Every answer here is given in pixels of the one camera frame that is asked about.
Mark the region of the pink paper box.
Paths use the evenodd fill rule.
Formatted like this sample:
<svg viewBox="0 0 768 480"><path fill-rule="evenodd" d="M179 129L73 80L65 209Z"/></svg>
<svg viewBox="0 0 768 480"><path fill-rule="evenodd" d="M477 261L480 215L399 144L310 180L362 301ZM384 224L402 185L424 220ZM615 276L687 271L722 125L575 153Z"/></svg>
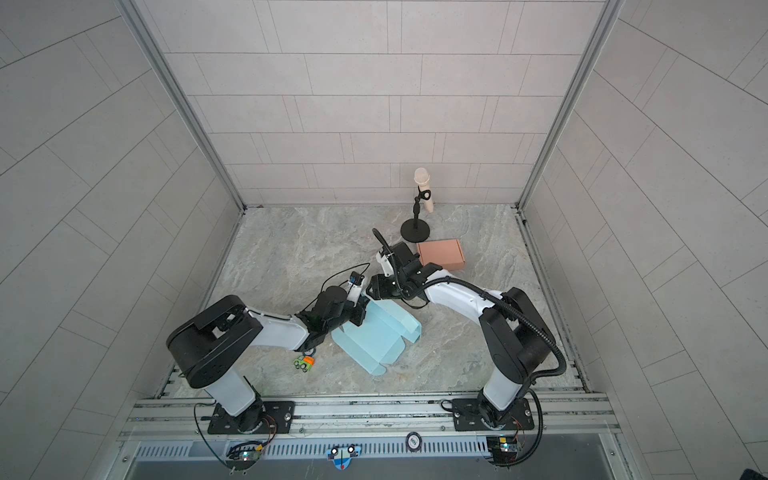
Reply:
<svg viewBox="0 0 768 480"><path fill-rule="evenodd" d="M424 266L432 263L451 272L463 270L466 266L466 259L458 239L419 243L417 250Z"/></svg>

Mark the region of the light blue cardboard box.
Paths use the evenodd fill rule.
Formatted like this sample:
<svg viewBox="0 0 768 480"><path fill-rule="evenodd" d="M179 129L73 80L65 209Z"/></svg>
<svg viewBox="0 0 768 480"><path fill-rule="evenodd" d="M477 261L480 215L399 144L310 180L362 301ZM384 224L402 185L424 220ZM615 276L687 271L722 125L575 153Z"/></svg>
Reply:
<svg viewBox="0 0 768 480"><path fill-rule="evenodd" d="M332 339L347 355L372 376L386 373L386 367L404 352L405 341L417 342L421 323L392 300L371 300L361 326L347 322L331 332Z"/></svg>

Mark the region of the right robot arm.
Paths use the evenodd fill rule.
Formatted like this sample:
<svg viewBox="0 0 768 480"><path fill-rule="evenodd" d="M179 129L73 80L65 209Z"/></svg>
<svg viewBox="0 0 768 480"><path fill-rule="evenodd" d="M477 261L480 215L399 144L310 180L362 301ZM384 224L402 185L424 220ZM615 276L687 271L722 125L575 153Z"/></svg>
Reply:
<svg viewBox="0 0 768 480"><path fill-rule="evenodd" d="M476 323L494 370L479 394L489 422L500 422L512 405L540 377L564 373L566 361L557 342L528 296L518 288L487 290L428 263L403 242L381 241L376 260L382 272L367 294L376 300L420 298L445 306Z"/></svg>

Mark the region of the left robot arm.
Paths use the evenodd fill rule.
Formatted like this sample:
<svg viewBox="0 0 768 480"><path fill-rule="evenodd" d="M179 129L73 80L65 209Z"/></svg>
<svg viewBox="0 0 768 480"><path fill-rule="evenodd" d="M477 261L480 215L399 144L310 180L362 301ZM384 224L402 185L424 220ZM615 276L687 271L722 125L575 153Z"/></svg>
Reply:
<svg viewBox="0 0 768 480"><path fill-rule="evenodd" d="M227 295L172 331L166 347L189 386L205 390L232 417L257 402L257 392L235 368L251 346L306 353L350 322L360 326L370 300L360 286L322 291L309 310L277 315L246 306Z"/></svg>

